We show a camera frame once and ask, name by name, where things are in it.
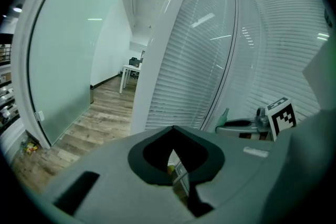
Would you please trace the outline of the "white window blinds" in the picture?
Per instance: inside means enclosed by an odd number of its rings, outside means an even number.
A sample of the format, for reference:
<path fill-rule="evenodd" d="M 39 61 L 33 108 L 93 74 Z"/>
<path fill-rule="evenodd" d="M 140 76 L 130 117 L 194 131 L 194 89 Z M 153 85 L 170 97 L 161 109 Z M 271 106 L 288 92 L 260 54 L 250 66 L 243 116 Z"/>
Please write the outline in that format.
<path fill-rule="evenodd" d="M 182 0 L 144 129 L 207 129 L 282 97 L 298 120 L 317 113 L 303 70 L 327 37 L 322 0 Z"/>

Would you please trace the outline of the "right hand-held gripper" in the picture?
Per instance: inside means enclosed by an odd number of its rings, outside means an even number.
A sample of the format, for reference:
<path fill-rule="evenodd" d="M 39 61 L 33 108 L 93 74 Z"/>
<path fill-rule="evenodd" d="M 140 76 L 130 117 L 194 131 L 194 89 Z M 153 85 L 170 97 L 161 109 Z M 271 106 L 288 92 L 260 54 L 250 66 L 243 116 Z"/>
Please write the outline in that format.
<path fill-rule="evenodd" d="M 227 121 L 216 128 L 216 134 L 256 134 L 270 133 L 275 141 L 282 130 L 297 125 L 295 108 L 291 99 L 282 97 L 279 100 L 259 107 L 254 119 L 236 119 Z"/>

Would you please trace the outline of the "black office chair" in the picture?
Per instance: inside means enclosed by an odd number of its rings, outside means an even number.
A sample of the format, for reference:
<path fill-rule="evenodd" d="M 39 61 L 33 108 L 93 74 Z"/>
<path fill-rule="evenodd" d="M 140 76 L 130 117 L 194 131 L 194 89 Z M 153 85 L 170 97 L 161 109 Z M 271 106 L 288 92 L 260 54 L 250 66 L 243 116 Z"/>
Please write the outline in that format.
<path fill-rule="evenodd" d="M 132 57 L 129 60 L 129 65 L 137 67 L 137 68 L 140 67 L 141 63 L 142 63 L 142 59 L 139 60 L 138 58 L 135 58 L 135 57 Z M 135 78 L 135 79 L 137 79 L 139 77 L 139 72 L 131 71 L 130 76 L 133 77 L 133 78 Z"/>

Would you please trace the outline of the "white table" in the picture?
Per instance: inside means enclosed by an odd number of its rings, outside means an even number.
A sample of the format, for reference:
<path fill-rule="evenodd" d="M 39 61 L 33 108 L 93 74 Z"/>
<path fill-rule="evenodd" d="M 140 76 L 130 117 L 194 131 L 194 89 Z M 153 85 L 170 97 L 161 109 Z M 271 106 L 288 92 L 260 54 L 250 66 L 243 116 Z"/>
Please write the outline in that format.
<path fill-rule="evenodd" d="M 131 71 L 134 71 L 136 73 L 140 73 L 141 68 L 135 67 L 135 66 L 132 66 L 132 65 L 124 65 L 123 66 L 120 89 L 119 89 L 120 94 L 122 93 L 122 91 L 126 87 L 126 85 L 128 84 Z"/>

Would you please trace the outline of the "frosted glass door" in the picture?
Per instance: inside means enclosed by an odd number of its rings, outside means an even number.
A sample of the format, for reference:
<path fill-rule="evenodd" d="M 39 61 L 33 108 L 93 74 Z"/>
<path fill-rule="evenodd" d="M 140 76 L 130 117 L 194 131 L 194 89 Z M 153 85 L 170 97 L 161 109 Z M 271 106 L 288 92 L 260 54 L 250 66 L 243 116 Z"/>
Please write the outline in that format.
<path fill-rule="evenodd" d="M 90 85 L 116 76 L 132 31 L 124 0 L 44 0 L 29 44 L 29 89 L 53 145 L 90 106 Z"/>

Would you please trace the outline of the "pile of snack wrappers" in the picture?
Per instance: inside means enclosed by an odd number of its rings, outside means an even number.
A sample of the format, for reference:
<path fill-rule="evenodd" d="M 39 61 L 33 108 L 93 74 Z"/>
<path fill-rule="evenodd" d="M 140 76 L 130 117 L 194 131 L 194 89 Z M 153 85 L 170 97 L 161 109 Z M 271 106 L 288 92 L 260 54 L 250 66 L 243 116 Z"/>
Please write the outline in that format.
<path fill-rule="evenodd" d="M 38 145 L 33 141 L 23 140 L 21 143 L 23 153 L 31 154 L 38 150 Z"/>

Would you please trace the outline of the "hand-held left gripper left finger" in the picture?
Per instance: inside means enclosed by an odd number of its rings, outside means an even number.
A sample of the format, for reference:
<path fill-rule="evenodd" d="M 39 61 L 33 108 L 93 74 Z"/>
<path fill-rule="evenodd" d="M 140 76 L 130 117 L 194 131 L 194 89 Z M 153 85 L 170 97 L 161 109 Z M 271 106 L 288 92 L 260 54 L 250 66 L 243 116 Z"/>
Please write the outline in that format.
<path fill-rule="evenodd" d="M 181 224 L 194 220 L 171 186 L 151 185 L 130 168 L 128 153 L 157 131 L 146 131 L 98 146 L 55 176 L 42 196 L 54 203 L 84 172 L 99 175 L 74 213 L 84 224 Z"/>

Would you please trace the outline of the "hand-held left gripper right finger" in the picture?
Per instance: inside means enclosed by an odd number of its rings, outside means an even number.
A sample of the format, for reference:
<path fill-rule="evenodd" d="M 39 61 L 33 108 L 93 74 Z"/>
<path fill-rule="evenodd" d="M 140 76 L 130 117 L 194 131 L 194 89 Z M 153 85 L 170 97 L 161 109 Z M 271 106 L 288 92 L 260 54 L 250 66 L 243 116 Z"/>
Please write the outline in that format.
<path fill-rule="evenodd" d="M 173 126 L 172 139 L 190 186 L 187 205 L 175 203 L 175 218 L 283 218 L 288 213 L 288 132 L 270 142 Z"/>

